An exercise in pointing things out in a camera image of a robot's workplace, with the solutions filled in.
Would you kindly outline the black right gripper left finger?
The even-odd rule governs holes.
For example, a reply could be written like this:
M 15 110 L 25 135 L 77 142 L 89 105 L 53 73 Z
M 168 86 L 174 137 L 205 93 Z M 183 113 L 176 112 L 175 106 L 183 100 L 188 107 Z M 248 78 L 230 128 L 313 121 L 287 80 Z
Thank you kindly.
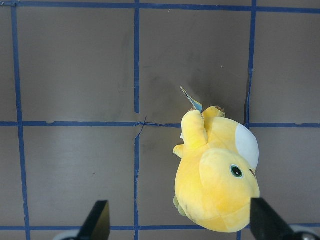
M 108 240 L 110 208 L 108 200 L 97 201 L 79 231 L 80 240 Z

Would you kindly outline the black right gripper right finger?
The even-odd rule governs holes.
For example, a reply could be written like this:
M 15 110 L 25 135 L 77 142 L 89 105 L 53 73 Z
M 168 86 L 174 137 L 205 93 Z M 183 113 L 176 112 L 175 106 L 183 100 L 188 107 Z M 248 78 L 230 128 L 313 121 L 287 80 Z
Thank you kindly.
M 256 240 L 318 240 L 320 235 L 301 225 L 287 224 L 263 199 L 250 201 L 250 231 Z

